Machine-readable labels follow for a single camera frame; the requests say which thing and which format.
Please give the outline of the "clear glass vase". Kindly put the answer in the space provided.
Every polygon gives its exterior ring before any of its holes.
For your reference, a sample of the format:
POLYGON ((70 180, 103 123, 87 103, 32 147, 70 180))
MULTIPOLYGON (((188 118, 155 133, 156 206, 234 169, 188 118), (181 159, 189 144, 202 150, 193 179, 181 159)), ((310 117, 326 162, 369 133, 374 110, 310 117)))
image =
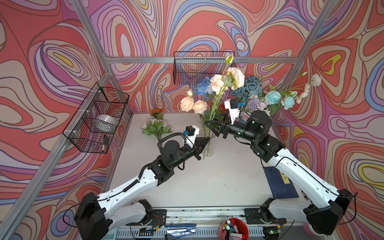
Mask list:
POLYGON ((217 137, 215 135, 210 137, 210 141, 205 146, 203 151, 204 158, 212 157, 214 155, 215 149, 216 149, 216 142, 217 142, 217 137))

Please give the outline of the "red flower stem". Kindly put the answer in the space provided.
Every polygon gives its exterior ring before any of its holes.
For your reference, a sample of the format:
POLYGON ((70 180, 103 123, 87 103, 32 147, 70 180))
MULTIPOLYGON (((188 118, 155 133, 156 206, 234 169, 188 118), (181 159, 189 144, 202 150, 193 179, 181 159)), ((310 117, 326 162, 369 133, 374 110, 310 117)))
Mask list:
POLYGON ((224 104, 221 104, 221 105, 219 106, 218 113, 220 113, 220 114, 224 114, 224 113, 227 113, 227 112, 228 112, 228 110, 225 108, 225 105, 224 105, 224 104))

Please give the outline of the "blue hydrangea bunch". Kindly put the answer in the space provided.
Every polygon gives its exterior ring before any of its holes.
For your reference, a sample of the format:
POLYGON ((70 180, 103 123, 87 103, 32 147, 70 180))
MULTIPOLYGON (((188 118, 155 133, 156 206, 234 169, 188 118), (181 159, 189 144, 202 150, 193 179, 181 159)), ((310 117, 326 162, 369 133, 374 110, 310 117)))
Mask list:
POLYGON ((259 78, 247 76, 244 86, 232 91, 231 97, 244 103, 243 112, 247 112, 249 116, 256 110, 263 111, 271 116, 280 108, 286 110, 280 103, 282 100, 281 92, 277 91, 272 85, 268 90, 264 91, 262 81, 259 78))

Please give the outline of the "green white filler bunch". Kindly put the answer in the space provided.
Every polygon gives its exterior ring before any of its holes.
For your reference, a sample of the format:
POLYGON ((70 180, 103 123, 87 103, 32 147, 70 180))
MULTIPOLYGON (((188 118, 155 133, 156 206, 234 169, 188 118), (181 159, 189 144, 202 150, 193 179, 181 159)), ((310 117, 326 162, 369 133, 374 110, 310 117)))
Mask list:
POLYGON ((147 136, 155 136, 158 141, 162 139, 162 135, 172 133, 174 128, 164 120, 147 119, 142 126, 142 133, 147 136))

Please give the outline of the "blue hydrangea stem with leaves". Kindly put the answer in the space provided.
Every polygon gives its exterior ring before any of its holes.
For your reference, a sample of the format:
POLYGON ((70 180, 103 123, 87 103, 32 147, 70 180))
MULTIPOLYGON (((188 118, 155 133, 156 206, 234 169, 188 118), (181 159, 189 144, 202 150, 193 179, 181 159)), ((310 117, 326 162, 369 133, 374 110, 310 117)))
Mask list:
POLYGON ((211 88, 211 77, 203 78, 193 91, 195 100, 212 101, 215 93, 211 88))

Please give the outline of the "orange flower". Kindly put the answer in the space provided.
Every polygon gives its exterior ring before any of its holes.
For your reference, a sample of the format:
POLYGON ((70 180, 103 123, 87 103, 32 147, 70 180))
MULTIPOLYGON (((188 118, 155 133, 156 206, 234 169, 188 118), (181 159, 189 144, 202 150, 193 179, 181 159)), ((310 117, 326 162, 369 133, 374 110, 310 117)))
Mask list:
POLYGON ((164 117, 164 114, 161 109, 154 109, 151 110, 150 116, 157 120, 162 120, 164 117))

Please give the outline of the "cream peach rose stem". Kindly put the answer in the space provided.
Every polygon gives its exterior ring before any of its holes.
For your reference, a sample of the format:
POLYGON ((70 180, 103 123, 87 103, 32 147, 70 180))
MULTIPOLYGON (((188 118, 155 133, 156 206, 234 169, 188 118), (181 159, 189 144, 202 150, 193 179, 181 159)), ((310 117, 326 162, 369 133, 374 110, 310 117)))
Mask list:
POLYGON ((221 99, 225 91, 237 90, 244 86, 245 84, 245 75, 244 73, 236 68, 230 67, 234 62, 234 56, 229 55, 225 58, 225 68, 221 75, 214 75, 210 79, 210 88, 215 93, 213 105, 211 107, 211 114, 209 120, 213 120, 216 112, 219 109, 221 104, 221 99))

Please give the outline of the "teal ceramic vase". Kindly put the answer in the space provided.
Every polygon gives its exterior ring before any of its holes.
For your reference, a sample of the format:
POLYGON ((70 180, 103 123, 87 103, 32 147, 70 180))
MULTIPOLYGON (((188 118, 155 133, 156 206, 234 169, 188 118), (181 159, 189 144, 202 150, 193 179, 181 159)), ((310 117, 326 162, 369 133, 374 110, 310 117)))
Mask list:
POLYGON ((247 112, 242 112, 241 113, 241 119, 244 121, 247 121, 249 119, 249 114, 247 112))

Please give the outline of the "peach carnation stem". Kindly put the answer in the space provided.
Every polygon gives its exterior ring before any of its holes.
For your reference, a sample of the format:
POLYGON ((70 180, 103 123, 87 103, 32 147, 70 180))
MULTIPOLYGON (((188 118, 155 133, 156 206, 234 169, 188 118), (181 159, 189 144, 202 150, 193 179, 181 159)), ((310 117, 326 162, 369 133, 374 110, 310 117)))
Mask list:
POLYGON ((202 131, 204 132, 205 137, 209 137, 211 135, 211 131, 205 125, 205 121, 208 117, 208 103, 203 100, 196 101, 193 95, 192 90, 187 90, 186 96, 180 102, 180 108, 183 112, 194 112, 194 114, 199 115, 200 124, 202 127, 202 131))

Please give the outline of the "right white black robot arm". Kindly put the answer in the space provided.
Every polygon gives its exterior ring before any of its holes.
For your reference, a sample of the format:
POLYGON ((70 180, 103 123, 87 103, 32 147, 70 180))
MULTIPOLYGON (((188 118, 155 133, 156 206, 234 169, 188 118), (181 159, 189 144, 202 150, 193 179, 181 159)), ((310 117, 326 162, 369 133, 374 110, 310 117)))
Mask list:
POLYGON ((301 203, 269 198, 259 214, 266 223, 273 219, 291 219, 308 223, 318 235, 332 235, 345 215, 354 195, 321 179, 302 164, 283 143, 269 134, 271 118, 263 111, 253 111, 246 123, 226 118, 205 122, 216 136, 231 134, 244 139, 263 162, 284 173, 308 197, 301 203))

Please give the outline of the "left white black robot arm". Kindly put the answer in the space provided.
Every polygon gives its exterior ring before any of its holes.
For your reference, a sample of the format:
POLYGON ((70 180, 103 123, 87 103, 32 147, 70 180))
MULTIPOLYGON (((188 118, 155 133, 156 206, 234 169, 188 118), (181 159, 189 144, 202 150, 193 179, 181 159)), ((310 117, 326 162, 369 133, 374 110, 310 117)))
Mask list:
POLYGON ((188 159, 201 159, 209 137, 197 137, 192 146, 187 140, 183 147, 170 136, 159 145, 157 158, 142 167, 139 175, 108 192, 86 194, 76 211, 74 221, 83 240, 101 240, 110 230, 126 224, 147 225, 153 218, 152 207, 146 200, 132 206, 126 204, 142 193, 154 189, 174 175, 174 169, 188 159))

